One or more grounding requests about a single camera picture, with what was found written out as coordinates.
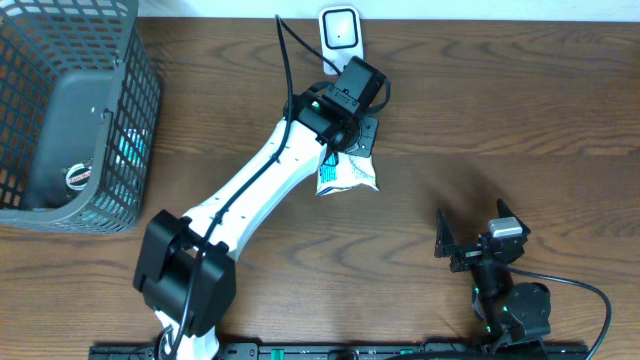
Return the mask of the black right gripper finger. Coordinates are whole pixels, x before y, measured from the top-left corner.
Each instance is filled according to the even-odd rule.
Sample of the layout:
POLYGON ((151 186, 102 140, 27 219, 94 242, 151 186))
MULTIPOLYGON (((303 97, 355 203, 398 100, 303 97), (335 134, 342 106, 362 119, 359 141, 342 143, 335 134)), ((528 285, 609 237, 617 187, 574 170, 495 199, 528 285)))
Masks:
POLYGON ((434 250, 436 258, 450 257, 456 251, 455 238, 442 209, 436 212, 437 236, 434 250))
POLYGON ((530 228, 506 205, 505 201, 502 198, 497 199, 496 205, 500 218, 513 217, 519 223, 524 235, 529 235, 531 233, 530 228))

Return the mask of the wet wipes pack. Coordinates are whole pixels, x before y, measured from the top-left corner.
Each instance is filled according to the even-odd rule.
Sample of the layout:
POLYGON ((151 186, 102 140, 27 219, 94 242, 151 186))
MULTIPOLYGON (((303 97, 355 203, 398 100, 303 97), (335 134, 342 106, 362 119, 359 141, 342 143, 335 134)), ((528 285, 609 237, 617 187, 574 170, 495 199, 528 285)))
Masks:
POLYGON ((378 191, 371 157, 334 153, 318 169, 316 189, 318 197, 349 191, 359 186, 378 191))

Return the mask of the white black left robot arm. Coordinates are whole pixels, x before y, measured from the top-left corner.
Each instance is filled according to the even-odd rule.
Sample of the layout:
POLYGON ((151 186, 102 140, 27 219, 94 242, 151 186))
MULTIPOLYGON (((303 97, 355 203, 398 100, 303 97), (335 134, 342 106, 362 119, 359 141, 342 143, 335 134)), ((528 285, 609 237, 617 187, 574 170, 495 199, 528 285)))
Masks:
POLYGON ((176 217, 159 212, 147 225, 133 278, 161 320, 155 359, 211 359, 215 328, 236 295, 236 262, 282 199, 331 156, 370 160, 386 76, 363 58, 360 25, 351 41, 322 27, 318 57, 334 82, 289 92, 283 117, 259 152, 214 195, 176 217))

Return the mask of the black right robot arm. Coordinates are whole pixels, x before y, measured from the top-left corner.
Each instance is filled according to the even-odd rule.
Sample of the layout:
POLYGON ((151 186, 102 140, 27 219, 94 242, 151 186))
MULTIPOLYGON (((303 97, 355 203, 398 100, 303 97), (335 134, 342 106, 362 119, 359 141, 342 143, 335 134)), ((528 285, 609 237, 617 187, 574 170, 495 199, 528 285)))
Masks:
POLYGON ((549 289, 540 283, 514 283, 506 266, 524 254, 530 229, 497 201, 498 217, 473 244, 458 245, 444 212, 437 211, 434 255, 448 257, 450 270, 470 272, 475 290, 472 305, 486 324, 487 334, 476 345, 488 353, 501 347, 537 341, 551 332, 549 289))

